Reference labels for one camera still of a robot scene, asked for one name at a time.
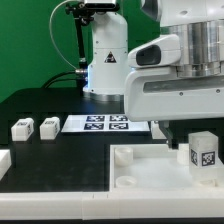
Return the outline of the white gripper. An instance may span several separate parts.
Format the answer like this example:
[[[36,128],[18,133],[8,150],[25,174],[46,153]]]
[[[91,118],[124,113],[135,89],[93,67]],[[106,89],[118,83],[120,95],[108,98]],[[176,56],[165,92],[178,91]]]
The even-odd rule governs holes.
[[[224,76],[180,78],[175,67],[180,59],[175,34],[162,35],[128,54],[125,114],[132,121],[160,121],[170,149],[178,148],[170,120],[224,117]]]

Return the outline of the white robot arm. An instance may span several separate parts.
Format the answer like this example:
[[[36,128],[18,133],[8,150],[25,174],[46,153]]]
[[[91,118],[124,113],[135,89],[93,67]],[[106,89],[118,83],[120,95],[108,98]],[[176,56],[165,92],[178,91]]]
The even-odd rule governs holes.
[[[224,0],[141,0],[161,31],[132,51],[115,1],[84,0],[96,12],[88,94],[123,95],[128,118],[157,121],[172,146],[205,130],[224,143]]]

